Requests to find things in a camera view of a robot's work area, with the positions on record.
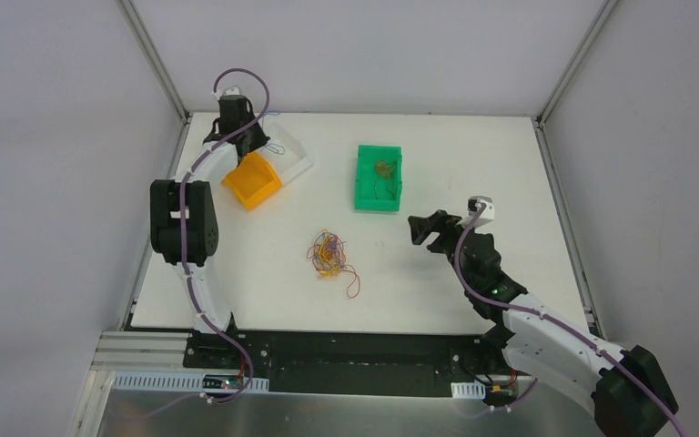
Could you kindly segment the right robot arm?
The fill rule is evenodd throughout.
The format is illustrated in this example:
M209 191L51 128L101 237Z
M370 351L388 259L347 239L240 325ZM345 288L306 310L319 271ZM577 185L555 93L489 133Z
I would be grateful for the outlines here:
M451 264L474 311L493 322L481 346L481 364L494 373L509 367L532 376L589 412L606 436L655 436L666 424L684 431L679 405L656 357L626 349L574 327L501 268L489 233L476 232L483 209L470 217L437 210L410 216L410 238Z

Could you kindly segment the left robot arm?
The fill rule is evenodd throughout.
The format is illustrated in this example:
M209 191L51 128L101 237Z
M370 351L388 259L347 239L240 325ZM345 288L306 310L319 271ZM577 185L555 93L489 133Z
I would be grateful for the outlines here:
M206 354L226 369L239 361L241 344L225 334L233 314L214 265L220 232L213 190L268 137L247 97L223 94L218 105L195 160L183 173L151 183L149 218L152 249L176 272L194 312L193 331L217 334Z

